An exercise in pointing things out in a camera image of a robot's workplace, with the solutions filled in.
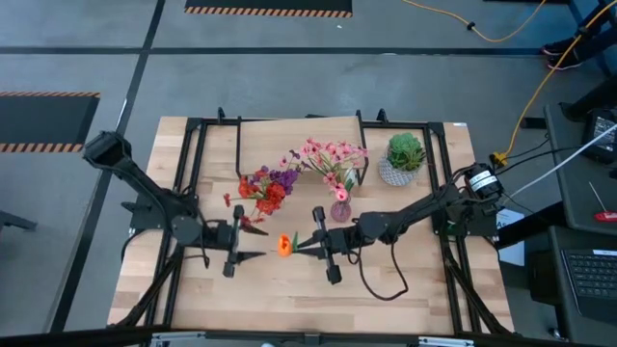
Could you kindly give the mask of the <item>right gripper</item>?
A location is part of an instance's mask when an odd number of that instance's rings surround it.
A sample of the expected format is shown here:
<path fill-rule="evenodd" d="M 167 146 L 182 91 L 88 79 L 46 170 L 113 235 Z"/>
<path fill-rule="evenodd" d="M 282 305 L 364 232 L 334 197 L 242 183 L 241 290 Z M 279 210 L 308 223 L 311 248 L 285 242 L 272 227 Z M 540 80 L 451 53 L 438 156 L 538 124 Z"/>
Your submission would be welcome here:
<path fill-rule="evenodd" d="M 314 207 L 312 210 L 313 220 L 316 222 L 317 229 L 309 239 L 299 244 L 295 254 L 303 254 L 316 257 L 326 262 L 326 277 L 330 284 L 341 282 L 342 275 L 340 268 L 335 264 L 334 255 L 348 255 L 352 251 L 352 235 L 355 227 L 339 227 L 327 229 L 325 224 L 325 212 L 322 206 Z M 317 247 L 305 248 L 316 244 Z"/>

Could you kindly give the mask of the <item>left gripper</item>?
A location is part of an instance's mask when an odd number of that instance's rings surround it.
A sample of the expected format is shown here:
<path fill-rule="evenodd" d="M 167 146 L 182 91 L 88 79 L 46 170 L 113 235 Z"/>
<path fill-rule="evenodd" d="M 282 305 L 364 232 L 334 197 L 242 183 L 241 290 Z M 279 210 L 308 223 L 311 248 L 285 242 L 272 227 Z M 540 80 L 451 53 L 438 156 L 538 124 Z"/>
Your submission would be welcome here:
<path fill-rule="evenodd" d="M 244 232 L 268 236 L 269 233 L 255 227 L 251 224 L 242 224 L 241 220 L 244 217 L 244 208 L 242 205 L 235 205 L 233 209 L 233 224 L 228 225 L 226 221 L 220 222 L 216 229 L 216 236 L 213 239 L 211 248 L 218 251 L 226 251 L 228 253 L 227 260 L 224 263 L 223 276 L 233 278 L 235 266 L 243 261 L 265 255 L 264 252 L 239 252 L 239 232 L 240 229 Z"/>

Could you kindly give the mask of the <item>orange artificial tulip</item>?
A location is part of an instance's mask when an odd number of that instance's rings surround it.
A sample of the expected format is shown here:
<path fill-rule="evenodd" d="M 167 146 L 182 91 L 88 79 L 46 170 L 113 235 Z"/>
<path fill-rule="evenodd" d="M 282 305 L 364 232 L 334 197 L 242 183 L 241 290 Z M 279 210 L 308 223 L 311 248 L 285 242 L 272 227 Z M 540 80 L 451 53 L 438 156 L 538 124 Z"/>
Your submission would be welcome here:
<path fill-rule="evenodd" d="M 278 254 L 281 257 L 289 257 L 294 253 L 294 251 L 299 247 L 299 234 L 295 233 L 293 238 L 289 238 L 286 234 L 282 234 L 278 240 Z"/>

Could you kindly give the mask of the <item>pink ribbed glass vase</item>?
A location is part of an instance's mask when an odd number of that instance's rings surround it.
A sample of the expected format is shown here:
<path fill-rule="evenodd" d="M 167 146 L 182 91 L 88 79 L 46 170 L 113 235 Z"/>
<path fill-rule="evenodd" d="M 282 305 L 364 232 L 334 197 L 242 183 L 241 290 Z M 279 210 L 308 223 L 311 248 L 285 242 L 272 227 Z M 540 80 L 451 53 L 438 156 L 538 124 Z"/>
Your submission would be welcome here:
<path fill-rule="evenodd" d="M 330 209 L 330 215 L 332 219 L 338 223 L 347 222 L 352 213 L 352 207 L 350 203 L 351 199 L 347 200 L 336 200 Z"/>

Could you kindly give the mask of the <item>red artificial flower bunch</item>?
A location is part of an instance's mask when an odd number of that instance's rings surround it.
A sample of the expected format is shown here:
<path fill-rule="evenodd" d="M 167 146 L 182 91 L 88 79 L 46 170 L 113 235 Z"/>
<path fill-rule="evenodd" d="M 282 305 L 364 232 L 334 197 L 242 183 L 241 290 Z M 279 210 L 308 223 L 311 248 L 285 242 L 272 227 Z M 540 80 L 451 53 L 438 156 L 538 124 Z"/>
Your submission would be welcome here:
<path fill-rule="evenodd" d="M 241 221 L 243 225 L 254 225 L 264 222 L 266 216 L 280 210 L 288 191 L 289 185 L 285 182 L 284 172 L 262 166 L 253 174 L 240 177 L 238 197 L 233 198 L 229 193 L 225 193 L 223 200 L 226 207 L 231 207 L 233 200 L 253 200 L 253 212 L 250 216 L 242 217 Z"/>

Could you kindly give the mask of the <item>purple artificial flower bunch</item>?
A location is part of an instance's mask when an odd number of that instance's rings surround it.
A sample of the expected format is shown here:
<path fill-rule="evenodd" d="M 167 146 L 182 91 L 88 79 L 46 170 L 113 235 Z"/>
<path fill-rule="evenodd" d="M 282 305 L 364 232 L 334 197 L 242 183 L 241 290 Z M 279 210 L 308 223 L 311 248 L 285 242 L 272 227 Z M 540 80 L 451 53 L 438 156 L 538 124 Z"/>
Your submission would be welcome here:
<path fill-rule="evenodd" d="M 294 183 L 303 171 L 300 159 L 300 153 L 291 149 L 280 160 L 280 168 L 278 170 L 262 166 L 249 178 L 249 183 L 261 188 L 265 188 L 270 183 L 277 183 L 281 185 L 287 195 L 290 195 L 293 191 Z"/>

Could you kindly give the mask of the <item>pink blossom flower spray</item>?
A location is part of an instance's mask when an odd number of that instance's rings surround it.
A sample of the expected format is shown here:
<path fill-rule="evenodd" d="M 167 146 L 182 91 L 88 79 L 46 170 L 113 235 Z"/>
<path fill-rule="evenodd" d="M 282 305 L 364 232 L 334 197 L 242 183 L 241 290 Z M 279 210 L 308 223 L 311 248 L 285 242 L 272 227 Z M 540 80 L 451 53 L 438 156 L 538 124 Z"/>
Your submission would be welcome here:
<path fill-rule="evenodd" d="M 303 172 L 311 171 L 322 176 L 324 183 L 333 188 L 343 183 L 348 168 L 358 169 L 362 166 L 362 158 L 368 156 L 368 150 L 345 140 L 338 142 L 318 142 L 313 138 L 306 139 L 299 148 L 294 149 L 301 155 Z"/>

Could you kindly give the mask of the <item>black metal shelf leg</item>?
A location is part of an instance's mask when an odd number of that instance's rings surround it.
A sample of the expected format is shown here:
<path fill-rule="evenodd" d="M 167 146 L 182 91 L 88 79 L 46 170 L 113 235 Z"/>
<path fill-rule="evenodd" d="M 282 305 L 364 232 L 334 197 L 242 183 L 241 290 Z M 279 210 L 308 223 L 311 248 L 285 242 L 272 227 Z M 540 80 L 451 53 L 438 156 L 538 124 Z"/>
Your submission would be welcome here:
<path fill-rule="evenodd" d="M 242 127 L 243 119 L 241 116 L 238 116 L 236 119 L 236 141 L 235 141 L 235 173 L 238 178 L 241 178 L 242 173 L 240 169 L 241 163 L 241 127 Z"/>
<path fill-rule="evenodd" d="M 367 150 L 366 148 L 366 140 L 365 140 L 365 135 L 364 135 L 364 129 L 363 129 L 363 120 L 362 120 L 362 112 L 360 110 L 356 111 L 356 118 L 358 121 L 358 127 L 359 127 L 359 135 L 360 135 L 360 139 L 361 139 L 361 144 L 360 147 L 361 149 Z M 365 154 L 362 158 L 363 162 L 362 162 L 362 166 L 359 167 L 358 169 L 356 169 L 356 174 L 357 174 L 357 178 L 358 178 L 358 184 L 360 186 L 362 186 L 366 172 L 367 172 L 367 168 L 368 168 L 368 164 L 369 164 L 369 159 L 367 154 Z"/>

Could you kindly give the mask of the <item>succulent in triangle-patterned pot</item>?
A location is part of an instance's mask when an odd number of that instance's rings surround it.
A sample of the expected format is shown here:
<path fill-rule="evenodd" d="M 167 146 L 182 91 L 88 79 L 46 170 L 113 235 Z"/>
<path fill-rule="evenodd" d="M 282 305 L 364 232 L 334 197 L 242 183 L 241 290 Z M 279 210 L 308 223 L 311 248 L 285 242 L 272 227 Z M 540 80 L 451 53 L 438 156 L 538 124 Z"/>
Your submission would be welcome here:
<path fill-rule="evenodd" d="M 389 139 L 379 161 L 378 172 L 387 184 L 406 186 L 416 178 L 425 158 L 426 151 L 416 136 L 412 133 L 395 134 Z"/>

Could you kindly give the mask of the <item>black hazard-striped floor mat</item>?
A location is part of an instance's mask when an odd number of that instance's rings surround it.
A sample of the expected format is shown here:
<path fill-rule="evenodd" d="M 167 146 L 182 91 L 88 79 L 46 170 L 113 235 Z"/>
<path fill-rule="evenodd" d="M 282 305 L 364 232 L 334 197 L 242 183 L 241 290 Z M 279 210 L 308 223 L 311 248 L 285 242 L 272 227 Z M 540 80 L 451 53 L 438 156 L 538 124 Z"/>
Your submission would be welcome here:
<path fill-rule="evenodd" d="M 333 17 L 353 16 L 352 0 L 185 0 L 190 14 Z"/>
<path fill-rule="evenodd" d="M 0 152 L 78 152 L 97 92 L 0 92 Z"/>

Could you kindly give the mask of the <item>black side desk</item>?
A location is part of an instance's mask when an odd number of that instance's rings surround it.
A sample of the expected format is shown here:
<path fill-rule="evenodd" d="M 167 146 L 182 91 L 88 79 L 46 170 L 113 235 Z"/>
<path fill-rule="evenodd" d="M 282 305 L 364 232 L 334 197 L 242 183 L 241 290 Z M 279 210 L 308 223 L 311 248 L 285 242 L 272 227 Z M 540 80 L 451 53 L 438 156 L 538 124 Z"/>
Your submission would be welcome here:
<path fill-rule="evenodd" d="M 567 120 L 557 104 L 544 108 L 552 149 L 560 149 L 553 156 L 557 166 L 584 145 L 583 122 Z M 617 222 L 599 222 L 595 215 L 603 209 L 589 183 L 609 211 L 617 212 L 617 178 L 612 169 L 582 154 L 578 154 L 556 171 L 566 221 L 571 228 L 608 235 L 617 235 Z"/>

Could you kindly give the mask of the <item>laptop keyboard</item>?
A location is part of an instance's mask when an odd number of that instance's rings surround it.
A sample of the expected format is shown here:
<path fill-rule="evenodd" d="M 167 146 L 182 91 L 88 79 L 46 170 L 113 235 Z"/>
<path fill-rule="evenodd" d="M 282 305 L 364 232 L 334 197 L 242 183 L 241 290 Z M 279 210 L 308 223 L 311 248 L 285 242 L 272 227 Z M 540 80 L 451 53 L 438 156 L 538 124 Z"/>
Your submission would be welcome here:
<path fill-rule="evenodd" d="M 562 250 L 578 313 L 617 325 L 617 250 Z"/>

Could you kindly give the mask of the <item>person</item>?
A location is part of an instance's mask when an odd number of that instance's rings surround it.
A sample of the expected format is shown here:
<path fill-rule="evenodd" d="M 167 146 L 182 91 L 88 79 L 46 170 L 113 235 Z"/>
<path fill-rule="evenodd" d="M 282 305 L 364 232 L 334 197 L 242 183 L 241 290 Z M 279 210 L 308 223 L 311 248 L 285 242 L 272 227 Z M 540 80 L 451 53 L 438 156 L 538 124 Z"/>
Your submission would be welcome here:
<path fill-rule="evenodd" d="M 612 21 L 617 22 L 617 18 L 612 10 L 601 13 L 607 0 L 598 1 L 599 4 L 578 23 L 571 37 L 540 48 L 540 52 L 548 57 L 549 68 L 566 70 L 579 67 L 617 44 L 617 25 L 611 24 Z"/>

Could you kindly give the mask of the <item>silver aluminium bracket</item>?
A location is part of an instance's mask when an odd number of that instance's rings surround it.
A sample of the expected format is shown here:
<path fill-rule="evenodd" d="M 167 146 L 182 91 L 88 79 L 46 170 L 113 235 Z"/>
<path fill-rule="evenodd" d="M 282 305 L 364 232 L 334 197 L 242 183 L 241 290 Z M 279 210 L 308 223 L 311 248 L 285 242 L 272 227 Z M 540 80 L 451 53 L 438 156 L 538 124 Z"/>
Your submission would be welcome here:
<path fill-rule="evenodd" d="M 206 332 L 165 332 L 151 336 L 149 347 L 170 347 L 170 344 L 178 341 L 206 339 Z"/>
<path fill-rule="evenodd" d="M 469 339 L 440 337 L 440 336 L 420 336 L 417 347 L 475 347 L 474 341 Z"/>

